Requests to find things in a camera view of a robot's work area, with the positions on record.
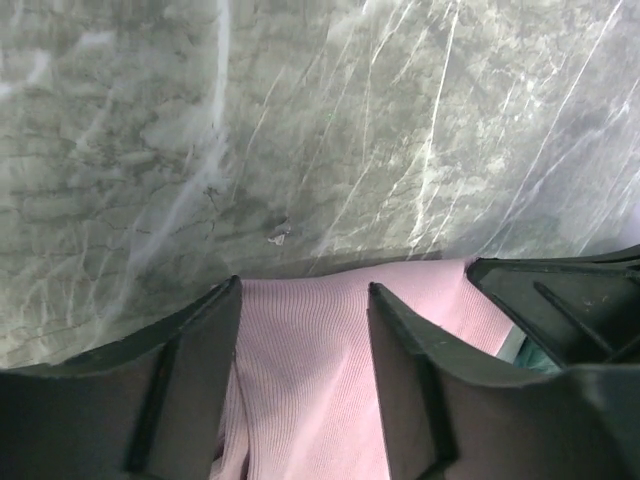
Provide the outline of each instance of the black plastic part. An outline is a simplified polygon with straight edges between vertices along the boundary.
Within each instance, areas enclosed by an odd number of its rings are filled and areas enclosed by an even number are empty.
[[[598,257],[479,259],[467,277],[560,366],[640,361],[640,246]]]
[[[0,373],[3,480],[206,480],[235,350],[233,277],[60,365]]]
[[[640,478],[640,367],[519,369],[379,284],[369,328],[392,480]]]

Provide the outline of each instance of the pink fabric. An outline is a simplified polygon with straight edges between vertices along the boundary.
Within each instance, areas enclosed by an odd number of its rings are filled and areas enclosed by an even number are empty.
[[[216,480],[389,478],[367,326],[369,282],[495,355],[512,323],[464,260],[393,263],[304,280],[243,281]]]

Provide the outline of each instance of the pink cloth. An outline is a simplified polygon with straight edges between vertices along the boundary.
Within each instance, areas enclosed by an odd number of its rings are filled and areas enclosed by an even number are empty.
[[[216,480],[389,478],[367,326],[368,285],[495,355],[511,321],[467,262],[393,263],[304,280],[243,281]]]

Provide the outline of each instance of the gray marble surface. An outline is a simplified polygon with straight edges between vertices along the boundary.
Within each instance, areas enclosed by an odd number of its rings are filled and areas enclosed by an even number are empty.
[[[238,273],[575,255],[640,196],[632,0],[0,0],[0,366]]]

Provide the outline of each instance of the folded cloth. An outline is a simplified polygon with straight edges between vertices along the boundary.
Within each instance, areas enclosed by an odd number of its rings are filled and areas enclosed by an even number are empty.
[[[368,285],[384,284],[428,321],[495,355],[513,324],[469,283],[468,264],[406,262],[312,279],[244,280],[211,478],[388,479]]]

